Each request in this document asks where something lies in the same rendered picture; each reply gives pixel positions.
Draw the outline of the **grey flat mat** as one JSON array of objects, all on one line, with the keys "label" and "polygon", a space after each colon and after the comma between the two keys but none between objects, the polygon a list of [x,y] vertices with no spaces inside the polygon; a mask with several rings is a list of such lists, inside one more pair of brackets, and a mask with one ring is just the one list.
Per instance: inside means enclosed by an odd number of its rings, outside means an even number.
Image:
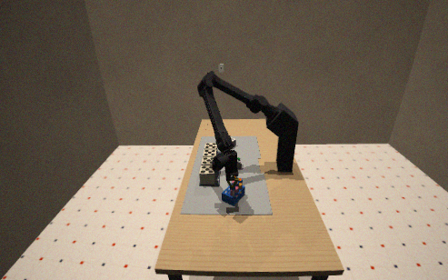
[{"label": "grey flat mat", "polygon": [[256,136],[231,136],[236,146],[231,150],[242,158],[238,176],[243,178],[245,194],[235,204],[222,201],[222,192],[229,186],[225,167],[220,170],[219,186],[199,186],[200,168],[205,143],[215,143],[214,136],[202,136],[180,215],[272,215],[272,207],[264,173],[261,173],[258,158],[261,158]]}]

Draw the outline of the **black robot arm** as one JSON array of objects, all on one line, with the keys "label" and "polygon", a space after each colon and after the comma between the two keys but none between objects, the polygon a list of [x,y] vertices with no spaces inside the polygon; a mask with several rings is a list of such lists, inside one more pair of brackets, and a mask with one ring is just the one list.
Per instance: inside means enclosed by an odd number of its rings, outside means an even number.
[{"label": "black robot arm", "polygon": [[263,112],[270,122],[272,122],[272,120],[279,114],[279,111],[278,108],[274,108],[272,105],[267,104],[267,100],[264,96],[249,95],[241,89],[219,78],[214,74],[214,71],[210,71],[203,77],[197,86],[197,90],[199,95],[204,99],[204,103],[214,129],[216,145],[221,151],[221,153],[216,155],[214,160],[212,160],[212,170],[216,173],[225,167],[226,173],[232,173],[232,165],[229,164],[234,164],[237,162],[237,152],[235,150],[231,150],[234,148],[233,141],[224,127],[224,122],[214,99],[212,87],[215,87],[245,103],[246,107],[248,107],[254,114],[257,114],[260,111]]}]

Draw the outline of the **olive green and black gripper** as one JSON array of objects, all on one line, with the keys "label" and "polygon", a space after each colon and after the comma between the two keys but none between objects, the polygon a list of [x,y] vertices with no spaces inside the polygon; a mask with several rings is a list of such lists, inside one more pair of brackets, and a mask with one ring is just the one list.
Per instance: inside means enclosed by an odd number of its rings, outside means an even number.
[{"label": "olive green and black gripper", "polygon": [[[238,176],[237,162],[234,164],[229,164],[229,165],[232,165],[232,173],[225,173],[225,175],[227,176],[226,182],[229,184],[229,186],[231,188],[234,188],[235,185],[237,184],[237,182],[239,181],[239,177],[235,177],[235,176]],[[229,181],[234,181],[234,185],[232,186]]]}]

